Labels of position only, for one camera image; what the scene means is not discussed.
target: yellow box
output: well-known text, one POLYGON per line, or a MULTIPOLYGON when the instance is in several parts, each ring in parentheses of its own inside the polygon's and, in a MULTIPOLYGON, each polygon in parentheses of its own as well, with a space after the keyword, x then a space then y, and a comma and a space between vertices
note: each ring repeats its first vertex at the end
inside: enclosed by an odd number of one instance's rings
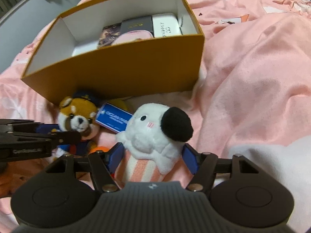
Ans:
POLYGON ((191 90, 198 78, 204 35, 186 0, 91 0, 54 21, 22 81, 54 104, 77 89, 104 99, 191 90), (104 26, 172 12, 182 36, 97 49, 104 26))

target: screw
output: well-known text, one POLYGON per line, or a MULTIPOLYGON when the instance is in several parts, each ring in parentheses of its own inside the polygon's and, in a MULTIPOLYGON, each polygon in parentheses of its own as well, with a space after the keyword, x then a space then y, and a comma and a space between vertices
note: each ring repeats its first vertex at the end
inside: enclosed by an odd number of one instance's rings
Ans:
POLYGON ((106 185, 103 185, 102 189, 104 192, 111 193, 111 192, 117 191, 118 187, 114 184, 106 184, 106 185))
POLYGON ((190 184, 189 186, 187 186, 187 188, 193 192, 199 192, 199 191, 203 190, 203 186, 201 184, 198 184, 198 183, 190 184))

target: red panda ear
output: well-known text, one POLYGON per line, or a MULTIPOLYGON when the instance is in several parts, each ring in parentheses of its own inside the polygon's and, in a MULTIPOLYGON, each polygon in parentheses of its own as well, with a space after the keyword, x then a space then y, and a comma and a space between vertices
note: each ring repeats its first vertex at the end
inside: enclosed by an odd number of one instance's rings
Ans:
POLYGON ((59 108, 67 107, 73 99, 70 96, 66 96, 59 104, 59 108))

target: pink bedsheet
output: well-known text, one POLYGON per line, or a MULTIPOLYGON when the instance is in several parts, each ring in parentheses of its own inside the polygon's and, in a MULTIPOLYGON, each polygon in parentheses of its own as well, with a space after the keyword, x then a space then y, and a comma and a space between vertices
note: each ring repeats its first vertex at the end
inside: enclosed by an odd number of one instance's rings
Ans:
MULTIPOLYGON (((226 156, 234 145, 287 146, 311 134, 310 1, 187 1, 206 36, 200 78, 193 92, 128 101, 134 107, 148 102, 181 107, 189 114, 195 130, 190 144, 199 152, 219 156, 226 156), (245 23, 217 23, 246 14, 250 16, 245 23)), ((19 79, 48 27, 0 75, 0 118, 55 122, 57 109, 19 79)), ((115 143, 114 135, 106 130, 97 140, 106 147, 115 143)), ((43 166, 35 161, 28 163, 37 171, 43 166)), ((190 178, 180 161, 165 180, 179 180, 186 185, 190 178)), ((0 221, 1 233, 10 229, 12 226, 0 221)), ((295 230, 303 232, 305 225, 295 230)))

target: white plush dog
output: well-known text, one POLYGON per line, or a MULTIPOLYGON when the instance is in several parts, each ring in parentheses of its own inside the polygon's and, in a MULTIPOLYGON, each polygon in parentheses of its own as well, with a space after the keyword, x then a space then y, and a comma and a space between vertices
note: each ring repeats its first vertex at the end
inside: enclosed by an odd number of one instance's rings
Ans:
POLYGON ((193 134, 191 120, 177 107, 148 103, 129 120, 126 130, 117 134, 137 160, 152 160, 162 175, 179 160, 185 142, 193 134))

